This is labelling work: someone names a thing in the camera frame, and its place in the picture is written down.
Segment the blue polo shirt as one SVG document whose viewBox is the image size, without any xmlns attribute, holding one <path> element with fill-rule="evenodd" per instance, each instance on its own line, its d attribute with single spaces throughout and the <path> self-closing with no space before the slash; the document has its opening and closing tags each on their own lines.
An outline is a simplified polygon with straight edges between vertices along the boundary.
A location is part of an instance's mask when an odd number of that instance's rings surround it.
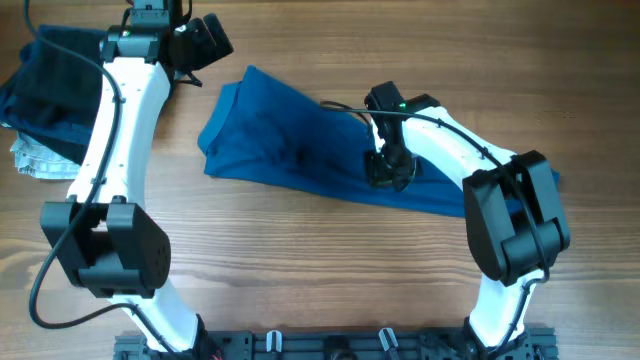
<svg viewBox="0 0 640 360">
<path fill-rule="evenodd" d="M 371 187 L 364 154 L 374 150 L 370 126 L 322 109 L 257 67 L 225 85 L 197 141 L 204 172 L 282 186 L 339 200 L 464 216 L 462 191 L 430 162 L 401 192 Z"/>
</svg>

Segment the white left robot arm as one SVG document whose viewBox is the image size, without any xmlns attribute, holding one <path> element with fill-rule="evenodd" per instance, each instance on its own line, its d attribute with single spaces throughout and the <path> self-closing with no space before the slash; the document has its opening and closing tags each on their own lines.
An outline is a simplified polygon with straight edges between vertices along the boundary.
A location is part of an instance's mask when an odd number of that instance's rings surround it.
<svg viewBox="0 0 640 360">
<path fill-rule="evenodd" d="M 129 10 L 100 46 L 103 85 L 81 168 L 41 228 L 69 281 L 123 309 L 142 331 L 140 355 L 219 359 L 221 348 L 169 280 L 168 235 L 145 210 L 145 176 L 161 110 L 177 83 L 231 54 L 214 14 L 184 21 L 155 6 Z"/>
</svg>

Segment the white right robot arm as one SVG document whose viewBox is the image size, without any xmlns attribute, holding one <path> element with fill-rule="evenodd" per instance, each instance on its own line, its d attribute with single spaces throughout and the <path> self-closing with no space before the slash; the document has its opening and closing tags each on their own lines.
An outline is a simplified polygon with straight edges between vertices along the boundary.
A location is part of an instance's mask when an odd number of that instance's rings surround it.
<svg viewBox="0 0 640 360">
<path fill-rule="evenodd" d="M 467 242 L 482 272 L 465 327 L 480 355 L 506 353 L 522 337 L 532 291 L 570 245 L 549 162 L 490 144 L 433 97 L 406 100 L 391 82 L 372 88 L 364 106 L 375 144 L 365 156 L 371 186 L 402 191 L 426 160 L 462 191 Z"/>
</svg>

